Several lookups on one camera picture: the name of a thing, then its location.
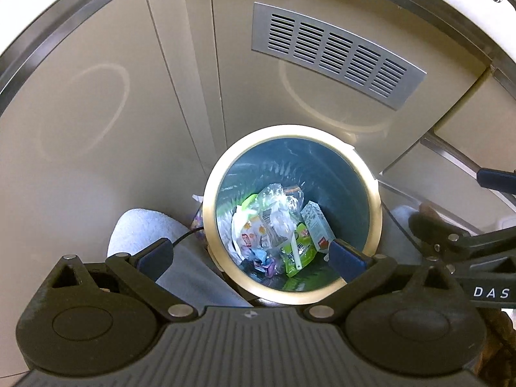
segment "circular mark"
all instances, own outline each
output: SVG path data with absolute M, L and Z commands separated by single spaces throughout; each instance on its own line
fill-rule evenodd
M 112 129 L 129 91 L 129 73 L 117 64 L 94 65 L 63 83 L 37 128 L 40 155 L 66 161 L 92 150 Z
M 82 306 L 64 310 L 54 319 L 52 327 L 69 341 L 89 341 L 102 336 L 113 325 L 113 318 L 104 309 Z
M 390 324 L 396 334 L 416 342 L 436 341 L 450 330 L 445 316 L 426 309 L 399 310 L 391 316 Z

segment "ribbed black surface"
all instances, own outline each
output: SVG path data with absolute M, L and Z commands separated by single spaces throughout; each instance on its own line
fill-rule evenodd
M 123 370 L 84 379 L 32 371 L 17 385 L 475 387 L 483 384 L 468 372 L 415 380 L 378 370 L 350 351 L 335 326 L 307 322 L 293 308 L 211 307 L 195 322 L 167 327 L 149 354 Z

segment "trash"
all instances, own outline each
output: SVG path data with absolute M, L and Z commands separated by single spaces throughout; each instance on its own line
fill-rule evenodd
M 236 207 L 228 252 L 254 280 L 278 274 L 291 278 L 335 239 L 319 205 L 310 201 L 302 209 L 303 201 L 299 186 L 284 189 L 275 183 Z
M 194 219 L 192 220 L 192 223 L 190 224 L 190 230 L 194 230 L 195 228 L 203 227 L 204 226 L 204 220 L 202 218 L 202 204 L 195 213 Z M 206 239 L 206 234 L 204 230 L 200 230 L 195 232 L 195 237 L 202 243 L 202 245 L 207 248 L 208 247 L 208 240 Z
M 289 278 L 305 268 L 317 254 L 314 242 L 305 224 L 301 223 L 297 226 L 293 238 L 295 240 L 294 243 L 288 244 L 281 249 L 281 256 L 285 262 L 285 271 Z
M 290 186 L 283 188 L 283 192 L 287 197 L 288 212 L 296 222 L 301 222 L 301 209 L 303 208 L 304 193 L 299 186 Z
M 233 214 L 233 244 L 228 244 L 228 252 L 237 265 L 247 261 L 241 266 L 247 274 L 253 264 L 254 279 L 285 273 L 280 249 L 294 237 L 304 198 L 299 186 L 289 188 L 288 193 L 280 184 L 270 184 L 247 197 Z
M 309 201 L 301 210 L 301 216 L 304 219 L 308 232 L 314 241 L 315 248 L 318 252 L 328 253 L 330 243 L 335 239 L 330 225 L 321 211 L 319 205 Z

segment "trash can rim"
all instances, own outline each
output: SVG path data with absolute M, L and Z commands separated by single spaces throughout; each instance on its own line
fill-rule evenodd
M 339 278 L 325 287 L 306 292 L 288 292 L 266 287 L 252 280 L 233 262 L 220 239 L 217 226 L 217 196 L 227 171 L 241 155 L 257 145 L 283 138 L 299 138 L 317 142 L 339 154 L 348 162 L 355 173 L 357 173 L 367 195 L 370 213 L 369 232 L 363 252 L 368 256 L 375 254 L 382 229 L 382 211 L 378 181 L 373 177 L 364 161 L 355 152 L 353 146 L 346 144 L 337 137 L 324 131 L 302 125 L 277 125 L 255 131 L 235 142 L 217 161 L 206 184 L 202 207 L 204 229 L 210 246 L 208 252 L 214 262 L 217 263 L 236 284 L 246 291 L 260 298 L 281 304 L 312 304 L 321 301 L 323 298 L 342 288 L 346 285 L 346 282 L 342 278 Z

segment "metal vent grille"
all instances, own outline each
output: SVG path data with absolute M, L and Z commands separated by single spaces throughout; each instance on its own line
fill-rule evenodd
M 254 4 L 252 49 L 313 69 L 397 110 L 426 73 L 344 29 L 283 8 Z

